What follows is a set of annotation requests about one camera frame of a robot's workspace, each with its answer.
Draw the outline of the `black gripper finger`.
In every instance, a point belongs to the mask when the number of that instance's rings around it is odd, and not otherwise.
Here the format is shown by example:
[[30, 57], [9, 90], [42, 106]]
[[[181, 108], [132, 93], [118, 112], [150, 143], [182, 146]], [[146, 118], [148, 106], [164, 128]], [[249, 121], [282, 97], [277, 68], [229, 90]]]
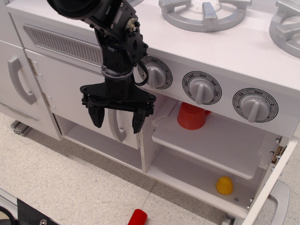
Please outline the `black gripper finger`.
[[105, 109], [88, 103], [88, 112], [93, 124], [97, 128], [101, 128], [104, 121]]
[[146, 115], [147, 113], [145, 108], [139, 108], [136, 112], [134, 112], [132, 120], [134, 134], [137, 134], [141, 131]]

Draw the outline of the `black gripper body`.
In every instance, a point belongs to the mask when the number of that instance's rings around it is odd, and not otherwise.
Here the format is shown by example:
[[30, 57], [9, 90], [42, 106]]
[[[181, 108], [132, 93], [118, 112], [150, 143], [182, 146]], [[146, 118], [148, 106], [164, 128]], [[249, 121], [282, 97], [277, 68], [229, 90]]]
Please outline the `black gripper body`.
[[91, 116], [103, 116], [106, 108], [146, 116], [154, 113], [156, 97], [138, 88], [132, 76], [121, 81], [106, 78], [103, 83], [83, 85], [80, 92], [82, 104]]

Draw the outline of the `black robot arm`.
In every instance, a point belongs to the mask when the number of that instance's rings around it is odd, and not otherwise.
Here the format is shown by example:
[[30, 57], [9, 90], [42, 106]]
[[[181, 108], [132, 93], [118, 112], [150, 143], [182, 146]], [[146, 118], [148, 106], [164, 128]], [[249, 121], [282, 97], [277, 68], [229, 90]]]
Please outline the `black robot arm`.
[[88, 109], [93, 124], [102, 126], [105, 109], [132, 112], [133, 132], [139, 133], [145, 118], [154, 113], [156, 97], [140, 89], [134, 68], [146, 67], [148, 45], [140, 34], [136, 11], [126, 0], [50, 0], [48, 4], [61, 16], [81, 20], [94, 29], [102, 50], [101, 72], [105, 81], [83, 85], [82, 104]]

